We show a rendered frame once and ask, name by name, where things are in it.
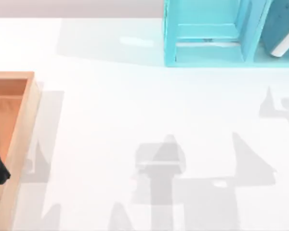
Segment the dark blue book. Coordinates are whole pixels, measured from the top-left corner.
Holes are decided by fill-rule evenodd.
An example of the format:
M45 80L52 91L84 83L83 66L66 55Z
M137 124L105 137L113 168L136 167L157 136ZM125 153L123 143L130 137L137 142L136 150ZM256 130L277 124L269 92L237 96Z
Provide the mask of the dark blue book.
M273 0L262 31L266 52L280 58L289 51L289 0Z

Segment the light blue rack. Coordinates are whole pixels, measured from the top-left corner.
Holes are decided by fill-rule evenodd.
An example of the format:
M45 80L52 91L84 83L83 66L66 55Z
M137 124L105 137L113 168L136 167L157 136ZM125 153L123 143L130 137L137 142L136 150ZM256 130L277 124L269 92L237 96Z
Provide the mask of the light blue rack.
M273 0L164 0L167 67L289 68L269 55L262 31Z

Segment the shallow salmon-coloured box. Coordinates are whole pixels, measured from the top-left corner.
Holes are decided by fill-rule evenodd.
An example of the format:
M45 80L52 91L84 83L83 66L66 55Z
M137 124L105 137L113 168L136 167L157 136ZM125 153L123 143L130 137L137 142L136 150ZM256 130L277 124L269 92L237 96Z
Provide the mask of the shallow salmon-coloured box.
M11 173L0 185L0 231L12 231L13 214L41 97L34 72L0 71L0 157Z

